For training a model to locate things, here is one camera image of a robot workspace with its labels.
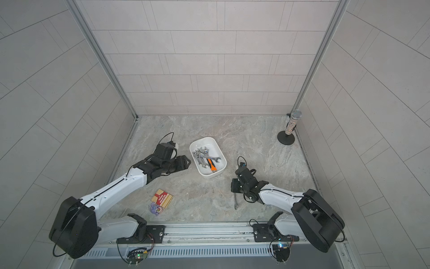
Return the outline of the large silver combination wrench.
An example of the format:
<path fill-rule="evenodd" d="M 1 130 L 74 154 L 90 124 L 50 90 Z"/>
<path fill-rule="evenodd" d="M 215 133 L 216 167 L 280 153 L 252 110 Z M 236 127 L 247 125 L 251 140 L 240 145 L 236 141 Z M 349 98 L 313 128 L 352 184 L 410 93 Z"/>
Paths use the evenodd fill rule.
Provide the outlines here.
<path fill-rule="evenodd" d="M 202 153 L 202 158 L 204 158 L 204 159 L 205 159 L 206 156 L 211 156 L 209 154 L 209 149 L 207 149 L 207 148 L 200 148 L 198 150 Z"/>

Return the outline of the orange handled adjustable wrench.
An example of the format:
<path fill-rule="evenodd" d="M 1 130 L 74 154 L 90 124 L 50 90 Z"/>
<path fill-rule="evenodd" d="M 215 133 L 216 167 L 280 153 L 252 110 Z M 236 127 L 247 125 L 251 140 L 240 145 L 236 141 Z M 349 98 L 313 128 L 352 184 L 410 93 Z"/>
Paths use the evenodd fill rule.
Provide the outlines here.
<path fill-rule="evenodd" d="M 218 163 L 221 159 L 220 157 L 212 157 L 212 156 L 206 156 L 205 159 L 207 160 L 207 163 L 212 171 L 212 173 L 217 172 L 217 167 L 215 166 L 215 163 Z"/>

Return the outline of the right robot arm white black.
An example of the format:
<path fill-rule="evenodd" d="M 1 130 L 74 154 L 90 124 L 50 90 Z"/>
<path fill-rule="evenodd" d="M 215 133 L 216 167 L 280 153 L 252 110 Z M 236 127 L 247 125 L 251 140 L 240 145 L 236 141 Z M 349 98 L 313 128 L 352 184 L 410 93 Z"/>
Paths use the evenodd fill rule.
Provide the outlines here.
<path fill-rule="evenodd" d="M 344 235 L 343 219 L 313 189 L 292 192 L 263 180 L 234 178 L 231 191 L 243 194 L 251 204 L 258 202 L 281 209 L 267 223 L 252 225 L 257 242 L 306 238 L 317 250 L 327 253 L 339 235 Z"/>

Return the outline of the white plastic storage box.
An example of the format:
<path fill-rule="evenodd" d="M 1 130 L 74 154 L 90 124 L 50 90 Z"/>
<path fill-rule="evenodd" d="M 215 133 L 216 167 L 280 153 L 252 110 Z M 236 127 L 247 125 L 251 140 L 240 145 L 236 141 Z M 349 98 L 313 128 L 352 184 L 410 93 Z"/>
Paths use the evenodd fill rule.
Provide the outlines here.
<path fill-rule="evenodd" d="M 192 142 L 189 150 L 197 170 L 203 178 L 219 176 L 227 167 L 226 158 L 212 137 L 204 137 Z"/>

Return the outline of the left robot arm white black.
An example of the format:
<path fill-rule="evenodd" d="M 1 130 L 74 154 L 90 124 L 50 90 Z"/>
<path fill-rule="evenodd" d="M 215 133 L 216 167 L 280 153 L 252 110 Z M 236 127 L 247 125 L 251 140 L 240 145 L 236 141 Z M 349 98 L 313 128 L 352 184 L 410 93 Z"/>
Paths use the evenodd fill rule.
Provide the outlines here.
<path fill-rule="evenodd" d="M 65 199 L 57 212 L 49 239 L 72 258 L 80 258 L 95 245 L 116 239 L 127 243 L 144 242 L 147 222 L 137 214 L 101 221 L 101 217 L 132 192 L 154 179 L 187 170 L 185 155 L 170 160 L 148 157 L 132 165 L 128 172 L 103 188 L 81 198 Z"/>

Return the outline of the long silver open-end wrench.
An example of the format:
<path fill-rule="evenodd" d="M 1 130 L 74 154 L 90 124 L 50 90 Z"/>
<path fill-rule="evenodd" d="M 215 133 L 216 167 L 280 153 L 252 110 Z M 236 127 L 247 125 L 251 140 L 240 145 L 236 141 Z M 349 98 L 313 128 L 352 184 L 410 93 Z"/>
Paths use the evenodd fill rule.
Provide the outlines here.
<path fill-rule="evenodd" d="M 237 210 L 239 208 L 237 196 L 236 196 L 236 193 L 233 193 L 233 195 L 234 195 L 234 209 Z"/>

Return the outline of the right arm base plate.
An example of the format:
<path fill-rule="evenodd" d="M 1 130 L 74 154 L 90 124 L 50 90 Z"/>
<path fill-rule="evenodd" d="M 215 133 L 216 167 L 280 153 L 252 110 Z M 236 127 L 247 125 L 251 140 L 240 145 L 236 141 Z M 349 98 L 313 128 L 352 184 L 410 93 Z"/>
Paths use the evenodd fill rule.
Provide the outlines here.
<path fill-rule="evenodd" d="M 254 233 L 254 240 L 255 242 L 258 242 L 258 243 L 261 243 L 261 242 L 270 243 L 275 241 L 281 241 L 281 242 L 299 242 L 300 241 L 300 237 L 298 236 L 282 235 L 280 232 L 277 231 L 274 225 L 255 223 L 255 224 L 252 224 L 252 229 Z"/>

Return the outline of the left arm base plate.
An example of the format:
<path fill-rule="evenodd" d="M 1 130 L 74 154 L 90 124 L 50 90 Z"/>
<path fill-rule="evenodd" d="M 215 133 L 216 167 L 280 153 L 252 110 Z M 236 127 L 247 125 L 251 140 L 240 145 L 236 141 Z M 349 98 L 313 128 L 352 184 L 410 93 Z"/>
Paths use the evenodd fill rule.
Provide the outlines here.
<path fill-rule="evenodd" d="M 161 244 L 165 234 L 165 225 L 139 226 L 129 238 L 119 238 L 118 244 Z"/>

